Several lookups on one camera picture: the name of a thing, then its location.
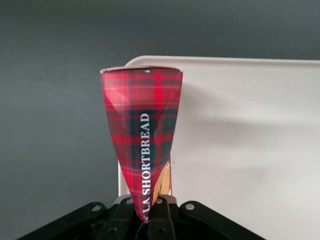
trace dark gray background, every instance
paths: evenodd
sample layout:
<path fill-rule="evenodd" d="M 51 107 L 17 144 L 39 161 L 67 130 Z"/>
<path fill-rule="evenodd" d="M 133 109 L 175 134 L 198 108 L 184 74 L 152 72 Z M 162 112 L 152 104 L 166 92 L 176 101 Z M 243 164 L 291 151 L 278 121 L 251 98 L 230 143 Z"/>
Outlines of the dark gray background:
<path fill-rule="evenodd" d="M 102 68 L 141 55 L 320 59 L 320 1 L 0 1 L 0 239 L 89 202 L 117 158 Z"/>

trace gray wall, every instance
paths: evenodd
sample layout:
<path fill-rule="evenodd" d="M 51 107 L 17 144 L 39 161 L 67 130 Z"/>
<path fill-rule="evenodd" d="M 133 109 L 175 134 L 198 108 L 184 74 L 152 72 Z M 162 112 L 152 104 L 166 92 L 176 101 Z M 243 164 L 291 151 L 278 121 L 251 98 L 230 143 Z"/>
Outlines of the gray wall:
<path fill-rule="evenodd" d="M 140 55 L 320 59 L 320 1 L 0 1 L 0 239 L 117 196 L 100 69 Z"/>

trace red tartan cone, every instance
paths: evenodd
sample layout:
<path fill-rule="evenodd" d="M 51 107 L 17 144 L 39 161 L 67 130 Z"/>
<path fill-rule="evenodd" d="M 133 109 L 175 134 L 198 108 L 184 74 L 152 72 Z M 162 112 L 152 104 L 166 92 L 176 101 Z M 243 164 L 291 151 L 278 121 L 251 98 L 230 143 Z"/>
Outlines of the red tartan cone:
<path fill-rule="evenodd" d="M 135 211 L 143 223 L 158 194 L 171 192 L 170 150 L 182 71 L 116 67 L 101 71 L 110 133 Z"/>

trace tartan pattern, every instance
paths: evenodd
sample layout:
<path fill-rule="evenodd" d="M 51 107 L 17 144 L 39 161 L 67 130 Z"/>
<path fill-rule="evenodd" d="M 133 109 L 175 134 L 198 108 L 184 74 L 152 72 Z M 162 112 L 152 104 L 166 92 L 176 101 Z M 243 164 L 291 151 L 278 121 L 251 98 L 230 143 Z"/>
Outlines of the tartan pattern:
<path fill-rule="evenodd" d="M 101 71 L 105 109 L 114 148 L 130 189 L 137 216 L 143 213 L 141 115 L 149 115 L 150 203 L 159 175 L 170 161 L 182 71 L 171 67 L 119 67 Z"/>

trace white board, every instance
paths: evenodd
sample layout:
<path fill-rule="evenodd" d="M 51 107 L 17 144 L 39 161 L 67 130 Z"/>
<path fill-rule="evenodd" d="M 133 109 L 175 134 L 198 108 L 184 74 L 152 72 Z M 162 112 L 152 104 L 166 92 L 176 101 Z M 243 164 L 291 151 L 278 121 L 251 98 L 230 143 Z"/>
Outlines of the white board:
<path fill-rule="evenodd" d="M 320 236 L 320 61 L 141 56 L 181 68 L 171 150 L 194 200 L 269 240 Z M 128 188 L 119 171 L 119 195 Z"/>

